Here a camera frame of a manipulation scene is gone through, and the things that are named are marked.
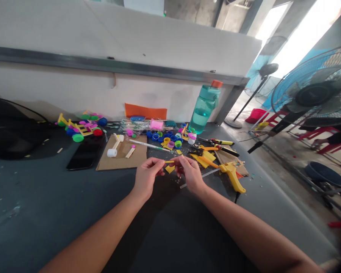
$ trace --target water bottle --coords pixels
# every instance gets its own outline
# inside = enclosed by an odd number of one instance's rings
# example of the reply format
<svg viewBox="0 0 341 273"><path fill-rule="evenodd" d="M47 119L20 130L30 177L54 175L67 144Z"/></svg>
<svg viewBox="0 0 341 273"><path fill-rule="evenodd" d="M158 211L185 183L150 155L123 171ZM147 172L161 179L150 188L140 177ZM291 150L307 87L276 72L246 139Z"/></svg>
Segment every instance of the water bottle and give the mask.
<svg viewBox="0 0 341 273"><path fill-rule="evenodd" d="M190 130L200 134L205 129L212 111L219 105L219 95L222 82L214 80L211 85L203 85L193 110Z"/></svg>

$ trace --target dark gray table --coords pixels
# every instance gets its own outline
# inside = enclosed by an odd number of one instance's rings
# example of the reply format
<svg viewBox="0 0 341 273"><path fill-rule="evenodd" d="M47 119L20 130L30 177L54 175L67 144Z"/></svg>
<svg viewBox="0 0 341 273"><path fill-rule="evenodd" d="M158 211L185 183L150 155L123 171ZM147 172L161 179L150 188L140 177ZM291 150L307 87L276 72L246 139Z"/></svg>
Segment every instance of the dark gray table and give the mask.
<svg viewBox="0 0 341 273"><path fill-rule="evenodd" d="M208 124L202 136L232 139L214 124ZM38 271L132 189L136 169L67 171L77 147L63 130L56 130L31 157L0 160L0 272ZM249 173L255 174L254 180L240 180L247 193L238 204L288 237L318 264L336 257L335 248L255 160L240 145L235 149ZM150 149L148 156L170 158ZM205 182L234 200L225 175L210 175ZM104 271L255 271L202 203L187 188L179 189L182 183L177 184L174 173L156 179L153 195Z"/></svg>

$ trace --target fan stand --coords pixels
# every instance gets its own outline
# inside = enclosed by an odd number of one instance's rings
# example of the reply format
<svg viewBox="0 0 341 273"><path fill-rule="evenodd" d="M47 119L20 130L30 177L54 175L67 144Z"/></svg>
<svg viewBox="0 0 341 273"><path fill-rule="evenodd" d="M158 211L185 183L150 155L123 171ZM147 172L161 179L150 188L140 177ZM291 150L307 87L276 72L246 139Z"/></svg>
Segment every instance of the fan stand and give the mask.
<svg viewBox="0 0 341 273"><path fill-rule="evenodd" d="M245 109L245 107L249 104L249 102L251 101L251 99L256 95L256 93L259 91L259 89L264 85L265 81L268 79L268 76L264 76L261 80L261 83L259 84L259 86L257 87L257 89L254 91L254 93L250 96L249 100L245 103L245 105L242 107L242 109L240 110L240 112L237 114L237 116L234 119L231 119L231 117L226 117L225 118L225 123L230 125L231 127L234 128L242 128L242 123L240 121L237 121L237 118L240 116L240 114L243 112L243 110Z"/></svg>

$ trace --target black phone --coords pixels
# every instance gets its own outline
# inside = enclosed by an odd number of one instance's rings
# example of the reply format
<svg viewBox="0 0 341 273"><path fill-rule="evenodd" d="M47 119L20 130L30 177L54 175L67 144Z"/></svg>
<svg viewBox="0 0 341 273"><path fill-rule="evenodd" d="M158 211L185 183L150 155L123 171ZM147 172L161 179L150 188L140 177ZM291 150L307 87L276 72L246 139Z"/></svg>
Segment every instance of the black phone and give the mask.
<svg viewBox="0 0 341 273"><path fill-rule="evenodd" d="M91 135L86 137L72 156L66 169L69 171L91 168L99 157L100 148L104 143L102 136Z"/></svg>

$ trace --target fan motor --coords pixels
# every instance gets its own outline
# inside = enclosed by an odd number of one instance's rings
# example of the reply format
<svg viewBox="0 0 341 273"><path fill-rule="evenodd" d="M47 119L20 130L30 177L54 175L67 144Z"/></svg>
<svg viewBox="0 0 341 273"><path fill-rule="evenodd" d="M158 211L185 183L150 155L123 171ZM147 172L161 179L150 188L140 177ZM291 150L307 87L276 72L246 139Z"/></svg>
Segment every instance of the fan motor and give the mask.
<svg viewBox="0 0 341 273"><path fill-rule="evenodd" d="M337 90L330 82L322 82L308 85L302 88L296 95L296 103L305 107L319 106L333 96Z"/></svg>

